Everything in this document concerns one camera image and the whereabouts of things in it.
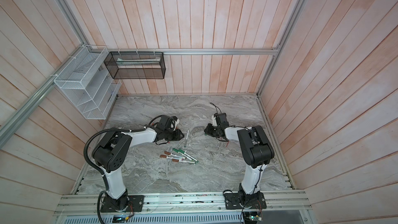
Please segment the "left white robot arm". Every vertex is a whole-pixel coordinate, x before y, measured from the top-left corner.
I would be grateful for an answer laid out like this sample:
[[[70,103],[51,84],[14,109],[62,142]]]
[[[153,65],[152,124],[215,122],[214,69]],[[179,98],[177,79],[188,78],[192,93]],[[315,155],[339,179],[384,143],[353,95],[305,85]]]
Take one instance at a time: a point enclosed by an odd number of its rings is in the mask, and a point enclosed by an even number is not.
[[[177,128],[176,116],[159,115],[140,129],[104,129],[86,142],[84,157],[91,167],[100,172],[105,184],[106,197],[111,199],[118,209],[127,205],[128,192],[124,185],[121,167],[131,147],[155,143],[180,141],[184,134]]]

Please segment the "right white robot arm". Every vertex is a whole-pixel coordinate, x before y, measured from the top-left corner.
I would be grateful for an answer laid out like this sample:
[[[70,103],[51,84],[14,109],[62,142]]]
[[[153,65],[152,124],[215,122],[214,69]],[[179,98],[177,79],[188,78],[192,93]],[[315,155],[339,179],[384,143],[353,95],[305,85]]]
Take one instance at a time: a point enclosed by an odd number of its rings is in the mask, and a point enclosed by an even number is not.
[[[238,141],[241,154],[246,163],[244,179],[238,193],[226,193],[226,208],[237,209],[259,203],[263,206],[263,194],[260,181],[270,161],[275,157],[272,147],[262,126],[238,127],[227,121],[226,113],[215,113],[204,132],[222,141]]]

